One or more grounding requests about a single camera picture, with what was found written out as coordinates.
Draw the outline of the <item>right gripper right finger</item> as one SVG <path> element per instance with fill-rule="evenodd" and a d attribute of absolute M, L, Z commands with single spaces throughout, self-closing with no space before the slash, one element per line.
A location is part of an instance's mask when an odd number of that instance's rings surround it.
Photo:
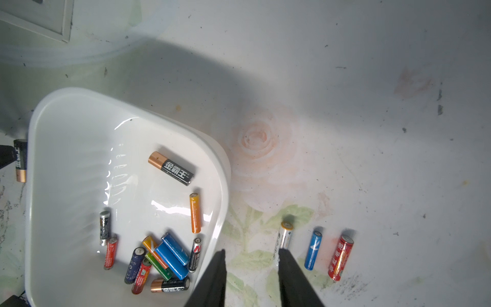
<path fill-rule="evenodd" d="M 281 306 L 324 306 L 287 249 L 279 250 L 278 276 Z"/>

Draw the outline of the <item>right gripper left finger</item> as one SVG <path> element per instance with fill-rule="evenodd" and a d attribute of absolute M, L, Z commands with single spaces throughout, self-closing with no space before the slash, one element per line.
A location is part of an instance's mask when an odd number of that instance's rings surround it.
<path fill-rule="evenodd" d="M 226 298 L 226 251 L 224 249 L 215 253 L 211 262 L 193 293 L 187 300 L 188 306 L 225 306 Z"/>

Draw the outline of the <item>red AA battery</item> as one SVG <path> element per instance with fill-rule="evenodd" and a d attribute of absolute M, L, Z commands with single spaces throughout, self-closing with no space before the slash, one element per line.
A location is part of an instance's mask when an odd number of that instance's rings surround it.
<path fill-rule="evenodd" d="M 340 281 L 341 275 L 349 259 L 354 241 L 347 235 L 341 235 L 336 249 L 329 262 L 328 275 L 333 281 Z"/>

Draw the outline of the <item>white orange AA battery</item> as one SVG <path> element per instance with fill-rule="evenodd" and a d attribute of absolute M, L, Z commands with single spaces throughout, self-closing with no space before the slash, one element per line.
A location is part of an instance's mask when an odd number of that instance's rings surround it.
<path fill-rule="evenodd" d="M 277 267 L 279 266 L 279 262 L 280 262 L 280 256 L 279 256 L 280 249 L 288 249 L 293 230 L 294 230 L 294 226 L 291 223 L 287 221 L 281 222 L 280 230 L 278 232 L 277 241 L 275 245 L 275 252 L 274 252 L 274 259 Z"/>

